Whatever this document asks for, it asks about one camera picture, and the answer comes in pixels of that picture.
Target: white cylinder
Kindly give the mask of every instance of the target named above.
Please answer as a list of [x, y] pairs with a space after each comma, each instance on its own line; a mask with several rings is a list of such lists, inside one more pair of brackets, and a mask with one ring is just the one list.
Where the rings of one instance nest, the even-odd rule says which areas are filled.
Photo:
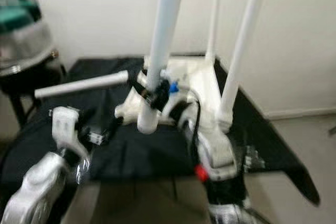
[[210, 28], [208, 36], [208, 44], [205, 53], [205, 59], [212, 62], [215, 61], [215, 44], [217, 38], [217, 27], [218, 27], [218, 13], [221, 0], [213, 0], [213, 6], [211, 10]]
[[[181, 0], [159, 0], [147, 72], [147, 86], [154, 91], [160, 81], [160, 71], [167, 65]], [[138, 130], [153, 133], [157, 127], [157, 110], [144, 104], [138, 116]]]
[[127, 80], [128, 72], [125, 70], [118, 73], [109, 74], [107, 76], [94, 77], [86, 80], [74, 81], [48, 88], [37, 89], [35, 90], [35, 97], [52, 97], [53, 95], [72, 93], [87, 89], [103, 88], [111, 85], [125, 83]]
[[238, 92], [240, 69], [243, 57], [255, 27], [262, 0], [248, 0], [243, 21], [240, 26], [229, 73], [223, 90], [222, 101], [217, 114], [219, 125], [223, 131], [228, 131], [233, 120], [233, 106]]

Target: red button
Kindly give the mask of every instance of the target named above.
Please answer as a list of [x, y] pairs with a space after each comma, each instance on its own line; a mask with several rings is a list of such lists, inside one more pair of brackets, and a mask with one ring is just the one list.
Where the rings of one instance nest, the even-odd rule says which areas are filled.
[[202, 182], [206, 182], [209, 179], [209, 175], [202, 165], [196, 165], [194, 168], [194, 172], [197, 178]]

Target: white tube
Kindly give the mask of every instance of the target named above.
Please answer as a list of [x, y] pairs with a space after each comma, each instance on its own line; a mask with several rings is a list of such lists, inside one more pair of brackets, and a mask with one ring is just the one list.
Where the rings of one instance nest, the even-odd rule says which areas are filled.
[[52, 97], [53, 95], [60, 95], [82, 91], [94, 88], [103, 88], [111, 85], [125, 83], [128, 81], [128, 72], [120, 71], [118, 73], [109, 74], [107, 76], [94, 77], [81, 81], [74, 81], [61, 85], [56, 85], [48, 88], [35, 90], [36, 98]]
[[[147, 73], [147, 89], [154, 91], [159, 84], [160, 71], [167, 65], [181, 0], [159, 0]], [[157, 110], [144, 104], [138, 116], [138, 130], [144, 134], [156, 130]]]
[[223, 90], [222, 101], [217, 114], [222, 131], [227, 132], [233, 120], [233, 106], [238, 92], [240, 69], [243, 57], [246, 56], [249, 39], [255, 27], [262, 0], [248, 0], [243, 21], [238, 33], [232, 62]]
[[218, 13], [219, 13], [220, 4], [221, 4], [221, 0], [213, 0], [208, 45], [207, 45], [206, 54], [205, 54], [205, 59], [210, 60], [212, 62], [215, 62], [215, 56], [216, 56], [215, 45], [216, 45], [216, 38], [217, 38]]

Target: baseboard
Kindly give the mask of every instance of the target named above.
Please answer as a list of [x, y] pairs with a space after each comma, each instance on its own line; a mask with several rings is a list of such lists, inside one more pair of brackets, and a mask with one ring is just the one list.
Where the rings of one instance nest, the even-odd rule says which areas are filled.
[[316, 109], [294, 109], [265, 112], [264, 117], [270, 120], [301, 118], [304, 116], [336, 114], [336, 106]]

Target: floor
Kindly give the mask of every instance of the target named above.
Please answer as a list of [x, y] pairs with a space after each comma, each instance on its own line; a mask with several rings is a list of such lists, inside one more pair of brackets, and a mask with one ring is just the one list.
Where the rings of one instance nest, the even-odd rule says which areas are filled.
[[[253, 207], [273, 224], [335, 223], [336, 135], [329, 137], [328, 129], [336, 125], [336, 115], [278, 120], [273, 124], [308, 168], [320, 192], [321, 205], [311, 205], [284, 174], [274, 173], [246, 176]], [[17, 130], [10, 104], [0, 94], [0, 149]], [[168, 180], [136, 186], [134, 191], [133, 184], [101, 185], [91, 224], [210, 223], [205, 193], [197, 180], [177, 180], [177, 201]], [[84, 223], [85, 212], [78, 208], [77, 213], [77, 220], [71, 223]]]

